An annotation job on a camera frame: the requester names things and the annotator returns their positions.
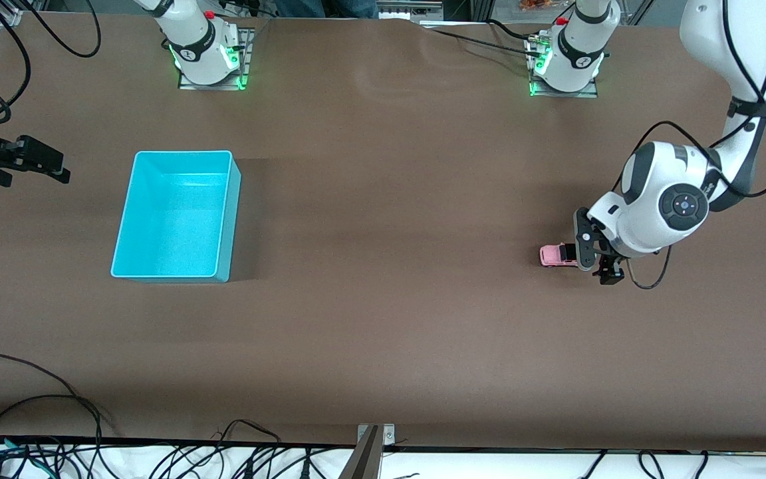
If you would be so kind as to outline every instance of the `brown table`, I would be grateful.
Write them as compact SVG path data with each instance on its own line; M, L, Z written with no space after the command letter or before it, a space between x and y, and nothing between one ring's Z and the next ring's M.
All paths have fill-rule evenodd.
M49 20L93 42L87 16ZM727 86L676 30L620 28L598 100L569 100L529 97L521 57L406 21L271 21L249 90L178 91L151 18L101 22L90 60L19 25L33 77L0 136L60 149L72 183L0 188L0 351L72 381L109 434L208 438L244 416L287 440L380 421L410 444L766 449L766 197L679 243L654 291L537 259L651 124L719 136ZM0 91L21 68L3 35ZM231 282L109 276L151 149L238 158ZM0 407L59 390L0 361ZM0 432L92 434L58 402Z

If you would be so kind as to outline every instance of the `white surface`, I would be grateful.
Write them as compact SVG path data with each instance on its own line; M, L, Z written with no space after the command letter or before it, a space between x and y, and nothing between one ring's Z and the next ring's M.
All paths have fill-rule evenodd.
M145 448L109 448L103 450L103 458L116 475L122 479L146 479L151 474L158 461L170 452L170 446L146 446ZM210 446L204 446L200 450L189 455L192 461L197 462L213 451ZM252 453L252 448L232 448L224 452L225 469L222 477L229 478L242 466L247 456ZM302 448L292 449L274 459L271 468L271 477L288 466L292 461L304 455ZM396 452L384 454L380 478L395 479L396 477L408 476L419 473L417 479L475 479L491 477L492 479L577 479L584 475L595 460L597 454L569 454L569 452L556 452L555 454L481 454L480 452L462 452L461 454L436 454L435 452ZM81 457L89 463L93 452L82 452ZM350 456L349 449L338 449L323 452L313 456L316 466L327 476L327 479L337 479L338 474L347 458ZM666 479L692 479L694 472L702 461L702 456L682 455L657 455L660 466ZM180 460L173 469L170 477L176 479L179 475L191 467L185 460ZM19 461L12 460L3 468L3 475L8 476L18 467ZM301 463L296 464L290 470L279 476L280 479L297 479L301 475ZM647 465L654 472L654 467L647 460ZM198 467L197 473L203 479L219 479L221 461L215 457L205 466ZM265 479L267 467L264 467L256 476L257 479ZM64 478L74 477L68 467L62 474ZM21 474L22 479L45 479L48 476L33 466L25 467ZM320 479L314 470L311 477ZM702 474L703 479L727 477L729 479L766 479L766 456L711 456ZM94 467L95 479L112 479L109 473L96 461ZM647 479L644 471L638 465L638 459L633 452L629 454L608 454L596 468L592 479L622 478L622 479Z

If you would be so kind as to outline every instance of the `toy car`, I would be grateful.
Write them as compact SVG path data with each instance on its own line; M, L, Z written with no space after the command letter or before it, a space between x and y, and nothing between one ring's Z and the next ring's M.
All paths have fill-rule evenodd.
M578 266L575 260L575 245L546 245L540 248L540 263L545 267Z

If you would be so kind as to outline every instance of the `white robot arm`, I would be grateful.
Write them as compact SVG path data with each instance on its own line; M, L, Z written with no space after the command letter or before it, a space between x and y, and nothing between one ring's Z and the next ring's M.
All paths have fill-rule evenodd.
M602 284L623 278L621 260L686 238L753 185L766 125L766 0L689 0L680 35L731 87L725 140L717 148L646 143L626 161L620 194L610 191L575 213L578 267L589 271L599 255L594 275Z
M170 42L176 66L195 84L210 85L240 67L238 28L215 18L197 0L134 0L152 15Z
M569 22L548 31L550 48L534 73L555 90L582 90L598 73L604 47L620 24L616 0L578 0Z

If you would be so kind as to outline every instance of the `plastic bin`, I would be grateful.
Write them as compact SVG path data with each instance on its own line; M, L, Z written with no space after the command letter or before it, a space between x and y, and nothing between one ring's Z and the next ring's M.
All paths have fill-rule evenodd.
M241 172L231 152L138 152L112 276L226 282L240 191Z

